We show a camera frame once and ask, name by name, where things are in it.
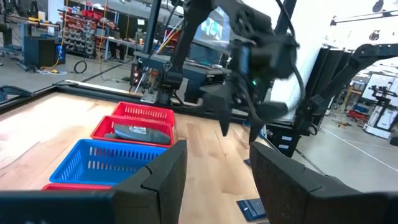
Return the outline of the blue plastic slotted basket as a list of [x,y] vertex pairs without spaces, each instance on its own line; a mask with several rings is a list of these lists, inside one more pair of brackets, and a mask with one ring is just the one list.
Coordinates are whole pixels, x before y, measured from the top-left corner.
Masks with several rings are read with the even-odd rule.
[[164,147],[81,139],[55,169],[55,183],[116,185],[166,151]]

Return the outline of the white board panel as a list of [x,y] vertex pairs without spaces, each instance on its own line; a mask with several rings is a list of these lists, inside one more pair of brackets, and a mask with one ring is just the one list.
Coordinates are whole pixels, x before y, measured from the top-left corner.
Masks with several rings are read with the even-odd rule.
[[[292,23],[300,48],[297,51],[296,66],[307,84],[312,68],[329,27],[333,0],[297,0]],[[288,80],[275,80],[271,90],[271,101],[286,103],[289,108],[300,99],[300,87],[295,76]]]

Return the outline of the dark grey desk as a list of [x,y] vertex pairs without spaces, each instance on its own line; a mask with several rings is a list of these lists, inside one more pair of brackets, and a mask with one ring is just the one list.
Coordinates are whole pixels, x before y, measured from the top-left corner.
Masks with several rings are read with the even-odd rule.
[[230,70],[223,67],[207,67],[186,60],[183,65],[183,77],[186,78],[187,86],[184,93],[184,101],[196,103],[205,94],[200,90],[202,86],[222,83],[226,73]]

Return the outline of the large grey toiletry tube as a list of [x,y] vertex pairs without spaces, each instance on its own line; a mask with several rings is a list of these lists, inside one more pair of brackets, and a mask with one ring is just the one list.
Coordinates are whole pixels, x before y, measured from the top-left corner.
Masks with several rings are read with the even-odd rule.
[[126,126],[121,124],[115,124],[114,133],[106,133],[104,137],[163,145],[170,144],[171,142],[171,137],[162,131],[142,126]]

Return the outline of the wooden-topped bench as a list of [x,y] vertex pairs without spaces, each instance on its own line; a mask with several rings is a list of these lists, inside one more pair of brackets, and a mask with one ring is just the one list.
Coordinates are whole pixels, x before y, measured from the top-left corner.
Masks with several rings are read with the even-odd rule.
[[10,24],[18,24],[21,28],[20,34],[12,30],[19,38],[20,45],[11,44],[6,47],[0,47],[0,56],[4,56],[5,54],[22,55],[24,53],[24,38],[32,37],[33,27],[52,28],[55,38],[58,37],[58,32],[63,30],[61,25],[57,23],[54,24],[49,21],[43,22],[33,17],[21,17],[14,14],[0,14],[0,21],[5,22],[8,27]]

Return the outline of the black control box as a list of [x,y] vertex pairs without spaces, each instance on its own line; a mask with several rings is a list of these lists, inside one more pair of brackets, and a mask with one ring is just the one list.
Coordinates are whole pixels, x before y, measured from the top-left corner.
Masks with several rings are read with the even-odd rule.
[[292,157],[301,135],[286,126],[267,126],[267,139],[285,156]]

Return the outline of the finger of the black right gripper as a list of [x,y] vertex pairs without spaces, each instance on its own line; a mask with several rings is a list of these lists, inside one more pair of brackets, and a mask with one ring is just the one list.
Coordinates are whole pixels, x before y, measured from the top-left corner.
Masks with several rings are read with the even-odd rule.
[[265,124],[272,123],[275,119],[284,116],[289,111],[282,102],[268,102],[258,105],[249,105],[249,120],[251,124],[249,144],[254,142]]
[[228,134],[231,120],[234,86],[230,83],[204,86],[203,104],[211,109],[219,121],[223,136]]

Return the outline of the red plastic slotted basket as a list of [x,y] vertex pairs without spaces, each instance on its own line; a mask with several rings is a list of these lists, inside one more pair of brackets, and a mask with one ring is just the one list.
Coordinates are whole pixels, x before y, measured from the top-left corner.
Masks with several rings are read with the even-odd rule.
[[111,187],[111,185],[51,183],[42,187],[42,190],[108,190]]
[[[104,135],[106,133],[114,133],[114,125],[121,124],[126,126],[142,126],[145,128],[156,129],[162,131],[163,133],[169,135],[171,137],[170,144],[154,144],[149,142],[140,142],[140,141],[128,141],[123,139],[110,139],[105,138]],[[132,118],[123,118],[120,116],[104,116],[103,119],[99,122],[97,127],[91,134],[91,138],[102,140],[102,141],[114,141],[114,142],[123,142],[123,143],[134,143],[134,144],[143,144],[149,146],[159,146],[159,147],[169,147],[175,143],[174,134],[172,126],[169,124],[158,123],[155,121],[144,120],[144,119],[132,119]]]
[[112,112],[113,116],[152,120],[174,126],[174,111],[155,106],[147,106],[120,101]]

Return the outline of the white robot workstation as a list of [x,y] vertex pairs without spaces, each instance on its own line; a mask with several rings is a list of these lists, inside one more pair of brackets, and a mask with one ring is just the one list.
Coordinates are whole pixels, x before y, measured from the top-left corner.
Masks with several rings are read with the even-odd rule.
[[361,97],[375,102],[363,130],[389,139],[393,125],[398,121],[398,75],[371,75]]

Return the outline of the grey work table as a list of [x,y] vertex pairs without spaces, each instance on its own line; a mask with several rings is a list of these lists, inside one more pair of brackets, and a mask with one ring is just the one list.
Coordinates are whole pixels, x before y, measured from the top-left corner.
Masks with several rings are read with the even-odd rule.
[[138,51],[143,51],[143,49],[144,49],[143,45],[137,44],[136,42],[130,42],[130,41],[127,41],[127,40],[115,39],[113,37],[104,37],[104,36],[101,36],[101,35],[95,35],[95,37],[99,38],[101,42],[105,42],[104,53],[103,53],[103,56],[102,56],[102,61],[104,61],[104,62],[109,60],[109,56],[110,56],[109,43],[110,42],[114,42],[114,43],[117,43],[117,44],[125,45],[126,46],[126,51],[125,51],[126,54],[125,55],[127,55],[127,52],[128,52],[129,48],[132,48],[135,51],[137,51],[137,50]]

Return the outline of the display screen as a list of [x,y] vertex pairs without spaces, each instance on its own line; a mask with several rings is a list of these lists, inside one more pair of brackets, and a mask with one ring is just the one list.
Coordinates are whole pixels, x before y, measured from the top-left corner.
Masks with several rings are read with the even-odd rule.
[[227,43],[230,40],[230,33],[229,17],[222,8],[217,7],[198,26],[194,39],[205,42]]

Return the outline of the person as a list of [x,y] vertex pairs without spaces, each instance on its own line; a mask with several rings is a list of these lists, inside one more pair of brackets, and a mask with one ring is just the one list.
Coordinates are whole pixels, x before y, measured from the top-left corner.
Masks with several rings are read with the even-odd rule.
[[[114,39],[120,39],[120,32],[113,21],[108,22],[109,36]],[[111,52],[111,60],[118,60],[124,62],[125,48],[118,42],[110,42],[109,49]]]

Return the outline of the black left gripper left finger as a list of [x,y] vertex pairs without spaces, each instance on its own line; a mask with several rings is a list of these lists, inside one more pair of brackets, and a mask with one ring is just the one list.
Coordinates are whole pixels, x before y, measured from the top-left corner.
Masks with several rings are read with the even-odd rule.
[[0,224],[177,224],[186,173],[180,140],[108,190],[0,191]]

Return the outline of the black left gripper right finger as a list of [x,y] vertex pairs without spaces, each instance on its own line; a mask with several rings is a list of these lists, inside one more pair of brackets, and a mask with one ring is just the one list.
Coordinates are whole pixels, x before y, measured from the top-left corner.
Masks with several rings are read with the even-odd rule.
[[270,224],[398,224],[398,192],[360,192],[259,142],[249,158]]

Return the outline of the shelf with red bins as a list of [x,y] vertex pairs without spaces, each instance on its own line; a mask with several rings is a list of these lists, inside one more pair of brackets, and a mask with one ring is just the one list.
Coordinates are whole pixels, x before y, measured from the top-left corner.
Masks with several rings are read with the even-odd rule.
[[76,6],[59,9],[58,14],[65,23],[62,31],[66,51],[86,58],[95,58],[99,47],[97,29],[103,14],[93,9],[81,10]]

